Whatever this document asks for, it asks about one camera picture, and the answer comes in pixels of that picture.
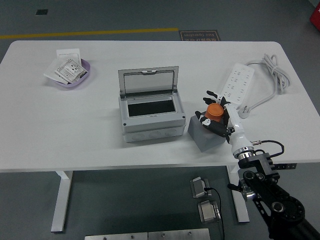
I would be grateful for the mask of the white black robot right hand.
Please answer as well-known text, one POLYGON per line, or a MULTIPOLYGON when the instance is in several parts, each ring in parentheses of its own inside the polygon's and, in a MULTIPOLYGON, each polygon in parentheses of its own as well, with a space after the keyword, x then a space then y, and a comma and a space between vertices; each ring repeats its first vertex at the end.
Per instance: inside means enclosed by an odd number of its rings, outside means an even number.
POLYGON ((196 111, 195 115, 200 124, 210 132, 225 138, 231 145, 231 152, 235 159, 241 160, 253 156, 253 144, 245 136, 245 130, 235 105, 222 95, 209 90, 206 93, 212 96, 212 98, 203 98, 207 105, 218 104, 223 108, 223 115, 221 117, 223 122, 210 119, 204 113, 196 111))

